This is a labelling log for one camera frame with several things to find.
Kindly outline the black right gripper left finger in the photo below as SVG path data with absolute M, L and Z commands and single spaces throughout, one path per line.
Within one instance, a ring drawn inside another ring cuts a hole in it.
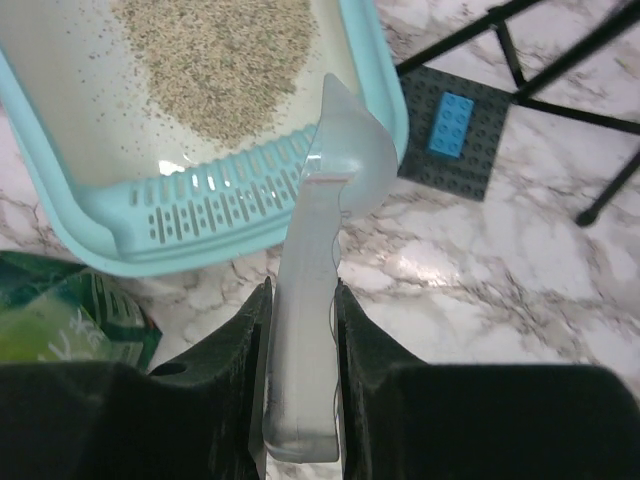
M 261 479 L 250 449 L 272 285 L 149 373 L 117 362 L 1 369 L 5 479 Z

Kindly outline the clear plastic scoop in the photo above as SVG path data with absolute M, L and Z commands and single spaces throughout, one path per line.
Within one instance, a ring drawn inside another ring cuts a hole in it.
M 335 75 L 326 75 L 283 245 L 267 350 L 262 431 L 279 461 L 339 458 L 339 231 L 383 203 L 397 170 L 390 134 Z

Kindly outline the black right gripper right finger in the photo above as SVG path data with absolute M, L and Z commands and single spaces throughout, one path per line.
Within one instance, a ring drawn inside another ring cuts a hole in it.
M 429 364 L 335 292 L 348 479 L 635 479 L 639 408 L 611 371 Z

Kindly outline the green litter bag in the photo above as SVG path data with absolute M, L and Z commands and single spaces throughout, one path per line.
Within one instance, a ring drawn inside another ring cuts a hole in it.
M 117 361 L 145 370 L 162 333 L 109 276 L 60 259 L 1 253 L 1 362 Z

